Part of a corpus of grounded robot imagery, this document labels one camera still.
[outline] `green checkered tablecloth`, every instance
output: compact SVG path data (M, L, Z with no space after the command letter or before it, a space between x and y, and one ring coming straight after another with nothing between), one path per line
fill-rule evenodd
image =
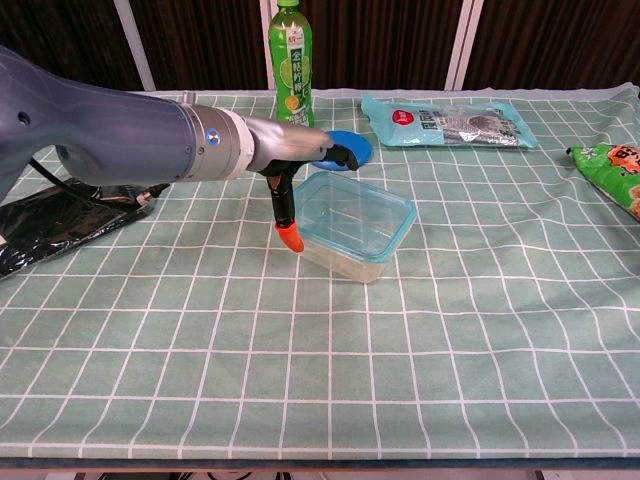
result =
M317 92L319 128L374 146L355 176L418 207L381 279L283 248L261 177L173 185L0 282L0 456L640 456L640 224L565 154L637 144L638 89L377 96L506 96L541 149L380 148L360 92ZM9 199L44 186L25 171Z

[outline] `black cable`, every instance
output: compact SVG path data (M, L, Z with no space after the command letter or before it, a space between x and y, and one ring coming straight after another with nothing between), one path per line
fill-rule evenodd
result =
M127 212L127 213L134 212L138 209L138 207L135 205L105 202L104 200L100 200L98 198L93 198L93 197L90 197L89 195L85 195L84 193L81 193L77 191L75 188L71 188L69 185L64 183L62 180L56 177L53 173L51 173L49 170L47 170L42 165L40 165L40 163L38 163L38 161L35 158L32 158L31 160L29 160L29 165L31 165L36 172L38 172L44 178L49 180L56 187L62 189L65 193L68 193L72 197L75 197L79 200L93 203L94 205L100 205L101 207L113 208L113 209L120 210L122 212Z
M249 475L251 475L253 472L249 472L241 477L236 478L236 480L244 480L245 478L247 478ZM214 477L211 472L207 472L207 477L209 477L211 480L218 480L216 477Z
M49 170L44 168L35 158L31 158L31 160L29 160L29 165L31 165L36 172L38 172L44 178L49 180L56 187L60 188L65 193L68 193L72 197L75 197L79 200L93 203L94 205L100 205L101 207L113 208L115 210L120 210L121 212L125 212L125 213L135 212L138 208L140 208L139 205L130 205L130 204L118 203L118 202L105 202L104 200L100 200L99 198L93 198L93 197L90 197L89 195L85 195L84 193L79 192L75 188L72 188L66 183L64 183L62 180L56 177L53 173L51 173ZM160 193L168 186L169 186L168 183L161 183L159 185L154 185L152 187L149 187L147 189L147 192L149 192L149 194L153 198L158 198Z

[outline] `plastic food container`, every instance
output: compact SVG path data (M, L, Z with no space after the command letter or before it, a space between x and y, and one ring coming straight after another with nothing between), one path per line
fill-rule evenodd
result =
M416 219L409 199L330 172L294 192L302 255L362 283L376 280Z

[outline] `blue lid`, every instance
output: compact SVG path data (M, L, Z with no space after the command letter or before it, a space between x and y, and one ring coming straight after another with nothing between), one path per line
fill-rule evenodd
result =
M407 198L330 172L294 191L303 238L367 263L384 263L416 219Z
M358 135L354 132L348 132L346 130L332 130L327 132L333 139L333 143L347 147L353 152L358 161L358 166L362 166L369 161L373 149L369 141L362 135ZM349 170L346 165L340 166L335 162L329 160L322 160L313 162L313 165L322 168L323 170L335 170L336 172L344 172Z

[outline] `bottle label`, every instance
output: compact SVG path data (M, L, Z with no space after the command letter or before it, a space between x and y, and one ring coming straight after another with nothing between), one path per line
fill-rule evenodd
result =
M285 98L284 104L291 111L289 121L297 125L309 125L307 107L304 102L304 82L302 65L304 58L304 30L302 27L286 29L287 36L287 76L291 69L291 94Z

